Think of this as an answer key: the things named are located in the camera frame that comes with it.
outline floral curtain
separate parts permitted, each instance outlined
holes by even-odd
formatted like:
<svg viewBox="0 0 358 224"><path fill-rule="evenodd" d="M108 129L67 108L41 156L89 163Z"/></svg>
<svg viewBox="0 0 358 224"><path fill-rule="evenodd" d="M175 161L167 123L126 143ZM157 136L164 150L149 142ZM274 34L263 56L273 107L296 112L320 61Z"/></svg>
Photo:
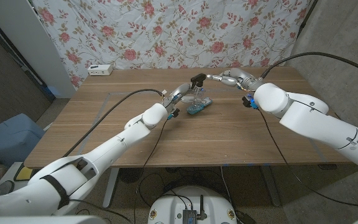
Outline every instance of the floral curtain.
<svg viewBox="0 0 358 224"><path fill-rule="evenodd" d="M114 69L263 67L290 55L308 0L33 0L72 84Z"/></svg>

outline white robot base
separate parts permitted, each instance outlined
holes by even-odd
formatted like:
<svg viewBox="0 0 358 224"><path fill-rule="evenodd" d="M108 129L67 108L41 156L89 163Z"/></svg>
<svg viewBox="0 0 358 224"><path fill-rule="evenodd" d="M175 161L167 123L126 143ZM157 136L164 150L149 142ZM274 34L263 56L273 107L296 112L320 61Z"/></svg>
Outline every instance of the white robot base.
<svg viewBox="0 0 358 224"><path fill-rule="evenodd" d="M149 213L148 224L202 223L235 224L236 214L230 202L217 192L200 186L182 186L157 199Z"/></svg>

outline white power strip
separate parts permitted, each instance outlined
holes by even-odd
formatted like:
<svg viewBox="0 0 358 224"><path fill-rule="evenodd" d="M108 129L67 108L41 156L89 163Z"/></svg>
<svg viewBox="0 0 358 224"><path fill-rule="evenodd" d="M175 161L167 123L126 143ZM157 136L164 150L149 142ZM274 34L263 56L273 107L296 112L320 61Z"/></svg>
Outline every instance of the white power strip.
<svg viewBox="0 0 358 224"><path fill-rule="evenodd" d="M88 68L89 75L110 75L112 65L90 65Z"/></svg>

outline blue object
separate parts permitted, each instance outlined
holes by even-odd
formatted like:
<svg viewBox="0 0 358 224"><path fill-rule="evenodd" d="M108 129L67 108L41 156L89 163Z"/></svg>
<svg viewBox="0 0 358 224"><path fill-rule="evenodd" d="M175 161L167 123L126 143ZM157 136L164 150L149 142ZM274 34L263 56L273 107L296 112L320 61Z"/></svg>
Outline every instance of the blue object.
<svg viewBox="0 0 358 224"><path fill-rule="evenodd" d="M187 112L189 114L196 114L204 109L204 104L198 103L197 105L191 105L187 107Z"/></svg>
<svg viewBox="0 0 358 224"><path fill-rule="evenodd" d="M251 94L248 94L247 96L248 96L248 99L250 99L249 101L251 102L251 104L250 104L251 107L253 109L258 109L259 107L258 107L258 105L256 105L254 97Z"/></svg>
<svg viewBox="0 0 358 224"><path fill-rule="evenodd" d="M0 162L10 167L24 161L45 131L25 114L16 115L0 124Z"/></svg>
<svg viewBox="0 0 358 224"><path fill-rule="evenodd" d="M210 105L212 103L211 98L206 97L206 98L204 98L204 100L205 99L208 99L209 101L206 100L206 103L198 103L196 105L191 105L191 106L187 107L187 109L186 109L187 113L192 114L192 115L196 114L196 113L202 111L206 106L208 106L208 105Z"/></svg>

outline wire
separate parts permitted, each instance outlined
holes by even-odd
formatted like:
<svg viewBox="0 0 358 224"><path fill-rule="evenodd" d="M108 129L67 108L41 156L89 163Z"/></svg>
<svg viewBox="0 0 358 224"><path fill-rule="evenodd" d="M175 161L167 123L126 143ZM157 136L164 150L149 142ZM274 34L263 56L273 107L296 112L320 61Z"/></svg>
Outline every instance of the wire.
<svg viewBox="0 0 358 224"><path fill-rule="evenodd" d="M87 212L88 212L88 215L91 214L88 209L84 208L84 209L81 209L80 211L76 212L75 215L78 215L78 214L79 214L80 212L82 212L82 211L87 211Z"/></svg>
<svg viewBox="0 0 358 224"><path fill-rule="evenodd" d="M93 206L94 208L97 208L97 209L99 209L99 210L102 210L102 211L105 211L105 212L109 212L109 213L118 215L118 216L120 216L121 218L127 220L128 222L132 223L132 221L131 221L129 218L127 218L126 216L121 215L121 214L118 213L118 212L111 211L111 210L109 210L109 209L107 209L107 208L103 208L103 207L97 206L97 205L95 205L95 204L92 204L91 202L87 202L87 201L79 200L79 199L69 199L69 201L71 201L71 202L82 202L82 203L85 203L85 204L87 204L87 205L91 205L91 206Z"/></svg>
<svg viewBox="0 0 358 224"><path fill-rule="evenodd" d="M279 151L281 157L283 158L285 164L288 166L288 168L290 169L291 173L296 177L296 179L297 179L299 182L301 182L301 184L303 184L303 185L304 185L307 189L309 189L310 191L312 191L312 192L314 192L314 193L316 193L316 194L318 194L318 195L320 195L320 196L322 196L322 197L324 197L324 198L326 198L326 199L328 199L328 200L332 200L333 202L341 203L341 204L344 204L344 205L351 205L351 206L356 206L356 207L358 207L358 204L356 204L356 203L343 202L343 201L336 200L336 199L333 199L333 198L331 198L331 197L325 196L325 195L323 195L323 194L321 194L321 193L319 193L319 192L313 190L311 187L309 187L309 186L306 185L305 183L303 183L302 180L294 173L292 167L289 165L289 163L288 163L287 160L285 159L283 153L281 152L279 146L277 145L276 141L274 140L274 137L273 137L273 135L272 135L272 132L270 132L270 128L269 128L269 126L268 126L268 124L267 124L267 121L266 121L266 119L265 119L264 114L261 112L261 110L259 110L259 109L257 109L257 110L259 111L260 115L262 115L262 117L263 117L263 119L264 119L264 121L265 121L265 124L266 124L267 131L268 131L270 137L272 138L274 144L276 145L276 148L278 149L278 151Z"/></svg>
<svg viewBox="0 0 358 224"><path fill-rule="evenodd" d="M159 196L158 198L164 197L164 196L176 196L176 197L180 198L180 200L185 204L185 208L187 209L187 205L186 205L185 201L182 199L182 197L183 197L183 198L187 199L190 202L190 209L191 210L193 209L193 202L191 202L191 200L186 196L177 195L177 194L164 194L164 195Z"/></svg>
<svg viewBox="0 0 358 224"><path fill-rule="evenodd" d="M267 74L271 71L272 68L276 67L277 65L280 65L281 63L283 62L286 62L288 60L291 60L291 59L294 59L294 58L297 58L297 57L302 57L302 56L306 56L306 55L320 55L320 56L325 56L325 57L329 57L329 58L333 58L333 59L336 59L336 60L340 60L342 62L345 62L345 63L348 63L349 65L353 65L355 66L356 68L358 68L358 63L355 63L351 60L348 60L346 58L342 58L342 57L339 57L339 56L336 56L336 55L332 55L332 54L327 54L327 53L322 53L322 52L305 52L305 53L301 53L301 54L296 54L296 55L292 55L292 56L289 56L283 60L279 60L277 61L276 63L274 63L273 65L271 65L269 68L267 68L263 74L260 76L261 78L265 78L267 76Z"/></svg>
<svg viewBox="0 0 358 224"><path fill-rule="evenodd" d="M151 174L145 176L145 177L142 179L142 181L141 181L140 184L139 184L139 195L140 195L141 199L143 200L143 202L144 202L147 206L149 206L149 207L151 207L151 205L150 205L149 203L147 203L146 200L143 198L141 188L142 188L142 183L143 183L143 181L144 181L146 178L150 177L151 175L157 175L157 176L159 176L160 179L161 179L161 181L162 181L163 187L165 187L164 179L163 179L162 176L161 176L160 174L158 174L158 173L151 173Z"/></svg>
<svg viewBox="0 0 358 224"><path fill-rule="evenodd" d="M231 206L233 206L233 209L234 209L234 213L236 212L236 206L234 206L234 202L230 196L230 191L229 191L229 188L227 187L227 184L226 184L226 181L224 180L224 176L223 176L223 168L221 167L221 174L222 174L222 180L223 180L223 183L224 183L224 186L226 187L226 191L227 191L227 196L229 196L229 201L230 201L230 204ZM239 221L241 224L244 224L239 217L237 217L237 214L236 214L236 219L237 221Z"/></svg>
<svg viewBox="0 0 358 224"><path fill-rule="evenodd" d="M230 192L229 192L229 189L228 189L228 187L227 187L226 181L224 180L223 168L222 168L222 167L221 167L221 174L222 174L222 180L223 180L224 186L225 186L226 191L227 191L227 196L229 196L230 204L232 204Z"/></svg>
<svg viewBox="0 0 358 224"><path fill-rule="evenodd" d="M160 132L160 136L158 137L157 142L155 143L155 146L154 146L152 152L150 153L149 157L146 159L146 162L144 163L144 165L143 165L143 167L142 167L142 172L140 173L139 178L142 177L142 175L143 175L143 173L144 173L144 167L146 166L146 163L149 161L150 157L152 157L153 152L154 152L155 148L157 147L158 142L160 141L160 138L161 138L161 135L162 135L162 131L164 130L164 127L165 127L165 124L167 123L167 121L168 121L168 120L166 120L166 121L164 122L164 125L162 126L162 129L161 129L161 132ZM139 190L139 187L140 187L140 182L139 182L139 184L137 185L137 187L136 187L136 192L135 192L135 202L134 202L134 223L135 223L135 224L136 224L136 199L137 199L136 196L137 196L137 191Z"/></svg>
<svg viewBox="0 0 358 224"><path fill-rule="evenodd" d="M299 35L301 34L303 28L305 28L305 25L306 25L306 23L308 22L309 17L310 17L311 13L312 13L313 10L314 10L314 7L316 7L317 2L318 2L318 0L314 0L313 3L312 3L312 5L310 6L310 8L309 8L309 10L308 10L308 13L306 14L305 18L303 19L303 22L301 23L301 25L299 26L299 32L298 32L298 35L296 36L296 38L299 37Z"/></svg>
<svg viewBox="0 0 358 224"><path fill-rule="evenodd" d="M116 103L114 106L112 106L112 107L110 108L110 110L107 111L107 112L98 120L98 122L96 122L96 123L92 126L92 128L90 128L89 131L86 132L86 133L84 134L84 136L82 136L82 137L80 138L80 140L78 140L78 141L74 144L74 146L71 147L71 148L63 155L63 157L68 156L68 155L75 149L75 147L77 147L77 146L100 124L100 122L102 122L102 120L103 120L114 108L116 108L118 105L120 105L120 103L122 103L124 100L126 100L128 97L132 96L133 94L135 94L135 93L140 93L140 92L143 92L143 91L154 91L154 92L158 93L160 96L162 96L162 92L160 92L160 91L158 91L158 90L153 90L153 89L136 90L136 91L133 91L132 93L126 95L123 99L121 99L120 101L118 101L118 103Z"/></svg>

